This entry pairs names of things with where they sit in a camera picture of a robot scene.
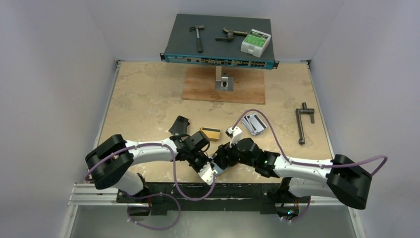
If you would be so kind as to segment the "orange leather card holder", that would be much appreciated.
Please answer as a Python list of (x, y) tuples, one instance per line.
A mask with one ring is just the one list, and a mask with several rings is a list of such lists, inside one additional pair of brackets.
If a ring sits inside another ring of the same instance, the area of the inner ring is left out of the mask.
[(212, 172), (215, 173), (218, 177), (226, 170), (226, 168), (228, 167), (228, 163), (225, 158), (214, 157), (210, 161), (210, 166), (212, 168)]

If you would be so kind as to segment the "black credit card stack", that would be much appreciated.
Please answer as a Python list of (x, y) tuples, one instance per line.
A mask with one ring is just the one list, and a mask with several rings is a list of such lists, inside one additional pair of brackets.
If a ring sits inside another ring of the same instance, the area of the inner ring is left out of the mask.
[(182, 135), (187, 134), (187, 128), (190, 125), (189, 119), (185, 118), (183, 116), (178, 116), (171, 126), (171, 128), (168, 130), (172, 135)]

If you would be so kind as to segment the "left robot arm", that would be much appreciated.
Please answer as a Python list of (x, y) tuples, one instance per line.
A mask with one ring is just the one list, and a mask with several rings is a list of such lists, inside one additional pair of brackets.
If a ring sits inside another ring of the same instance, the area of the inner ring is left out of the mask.
[(98, 190), (114, 187), (128, 193), (134, 202), (141, 203), (146, 200), (148, 190), (143, 176), (129, 171), (132, 165), (186, 161), (205, 183), (213, 185), (214, 172), (203, 150), (209, 143), (201, 131), (150, 142), (125, 140), (122, 135), (115, 134), (85, 157), (86, 178), (91, 178)]

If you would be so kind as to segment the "gold credit card stack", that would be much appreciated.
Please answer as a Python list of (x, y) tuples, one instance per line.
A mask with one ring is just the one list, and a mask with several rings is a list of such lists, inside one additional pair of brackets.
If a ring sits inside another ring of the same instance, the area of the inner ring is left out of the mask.
[(220, 139), (221, 130), (217, 128), (201, 127), (202, 131), (210, 141), (218, 141)]

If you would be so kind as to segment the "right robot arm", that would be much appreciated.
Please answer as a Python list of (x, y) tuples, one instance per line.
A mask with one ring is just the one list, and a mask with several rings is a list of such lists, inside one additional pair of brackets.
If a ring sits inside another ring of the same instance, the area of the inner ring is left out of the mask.
[(211, 160), (217, 174), (243, 164), (254, 168), (263, 177), (281, 178), (278, 195), (285, 202), (295, 197), (322, 196), (364, 210), (372, 181), (371, 173), (344, 155), (317, 161), (286, 159), (280, 153), (259, 148), (250, 138), (219, 146)]

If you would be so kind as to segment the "white credit card stack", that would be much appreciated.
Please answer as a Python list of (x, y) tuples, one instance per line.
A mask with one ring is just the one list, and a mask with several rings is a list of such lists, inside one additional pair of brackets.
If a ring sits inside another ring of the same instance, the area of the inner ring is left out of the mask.
[(253, 136), (260, 135), (267, 128), (267, 125), (256, 113), (243, 116), (241, 122)]

